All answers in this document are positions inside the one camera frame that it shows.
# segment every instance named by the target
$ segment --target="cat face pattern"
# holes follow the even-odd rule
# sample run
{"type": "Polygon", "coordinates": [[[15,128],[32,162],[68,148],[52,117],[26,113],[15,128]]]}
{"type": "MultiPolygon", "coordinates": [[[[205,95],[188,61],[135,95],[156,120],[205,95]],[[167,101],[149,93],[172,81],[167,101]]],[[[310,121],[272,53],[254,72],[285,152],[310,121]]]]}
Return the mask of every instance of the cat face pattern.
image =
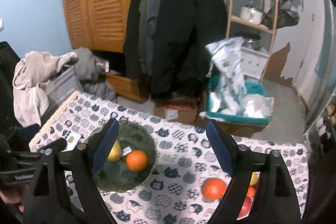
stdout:
{"type": "MultiPolygon", "coordinates": [[[[216,155],[202,128],[166,121],[147,113],[132,110],[113,102],[100,100],[96,96],[79,94],[64,112],[52,123],[46,137],[40,137],[35,147],[57,139],[62,133],[78,132],[83,142],[91,131],[110,118],[129,120],[142,124],[147,132],[156,138],[157,169],[144,185],[128,193],[101,191],[108,209],[117,222],[133,224],[206,224],[218,201],[206,200],[201,195],[201,186],[211,177],[223,179],[226,176],[219,166],[216,155]]],[[[240,144],[247,144],[253,151],[262,153],[272,149],[281,151],[295,185],[303,213],[307,197],[308,169],[306,149],[303,145],[257,141],[233,136],[240,144]]],[[[66,171],[67,185],[71,188],[71,200],[81,207],[74,187],[71,172],[66,171]]]]}

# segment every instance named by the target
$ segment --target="green glass bowl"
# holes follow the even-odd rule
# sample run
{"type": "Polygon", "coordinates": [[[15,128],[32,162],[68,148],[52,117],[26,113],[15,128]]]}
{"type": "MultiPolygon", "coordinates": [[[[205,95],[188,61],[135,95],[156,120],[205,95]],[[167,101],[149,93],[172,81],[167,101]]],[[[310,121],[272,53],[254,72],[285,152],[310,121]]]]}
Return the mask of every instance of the green glass bowl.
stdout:
{"type": "MultiPolygon", "coordinates": [[[[90,136],[100,132],[101,129],[102,127],[93,130],[90,136]]],[[[126,157],[122,157],[117,162],[107,160],[103,169],[93,179],[97,187],[105,192],[124,193],[142,185],[147,180],[154,168],[157,152],[154,139],[147,130],[127,120],[119,121],[117,140],[122,149],[129,146],[132,150],[144,151],[148,156],[147,167],[140,172],[133,172],[126,166],[126,157]]]]}

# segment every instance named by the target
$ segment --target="person's hand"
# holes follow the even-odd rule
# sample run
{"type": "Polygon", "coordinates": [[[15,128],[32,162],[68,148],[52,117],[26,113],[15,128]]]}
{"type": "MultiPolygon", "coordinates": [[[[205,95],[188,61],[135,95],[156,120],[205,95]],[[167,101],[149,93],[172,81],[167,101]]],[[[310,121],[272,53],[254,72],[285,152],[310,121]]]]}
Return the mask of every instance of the person's hand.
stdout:
{"type": "Polygon", "coordinates": [[[0,190],[0,197],[6,204],[17,204],[23,213],[28,187],[26,185],[8,186],[0,190]]]}

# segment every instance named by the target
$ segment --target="teal basket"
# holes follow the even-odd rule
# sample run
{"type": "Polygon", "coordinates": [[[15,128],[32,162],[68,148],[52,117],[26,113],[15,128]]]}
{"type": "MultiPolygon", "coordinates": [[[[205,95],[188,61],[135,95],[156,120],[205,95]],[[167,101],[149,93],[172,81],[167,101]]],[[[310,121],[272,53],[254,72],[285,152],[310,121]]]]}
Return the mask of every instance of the teal basket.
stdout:
{"type": "MultiPolygon", "coordinates": [[[[228,115],[220,112],[210,112],[209,110],[209,92],[213,90],[219,81],[219,76],[212,76],[208,79],[208,92],[207,92],[207,100],[206,100],[206,113],[207,117],[213,119],[223,119],[226,122],[230,123],[238,123],[238,124],[253,124],[257,126],[267,126],[273,120],[273,116],[267,118],[250,118],[236,115],[228,115]]],[[[260,83],[245,81],[247,92],[250,94],[260,94],[266,97],[266,90],[264,86],[260,83]]]]}

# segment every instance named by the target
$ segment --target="gray fabric bin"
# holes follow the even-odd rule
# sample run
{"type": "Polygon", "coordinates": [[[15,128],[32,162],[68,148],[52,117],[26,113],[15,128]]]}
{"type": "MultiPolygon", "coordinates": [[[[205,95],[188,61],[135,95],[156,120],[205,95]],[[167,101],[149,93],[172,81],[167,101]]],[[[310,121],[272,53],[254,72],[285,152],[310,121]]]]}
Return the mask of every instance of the gray fabric bin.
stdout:
{"type": "Polygon", "coordinates": [[[83,88],[76,77],[74,66],[64,65],[60,75],[56,76],[45,90],[49,99],[49,106],[41,117],[41,125],[46,123],[75,90],[83,91],[83,88]]]}

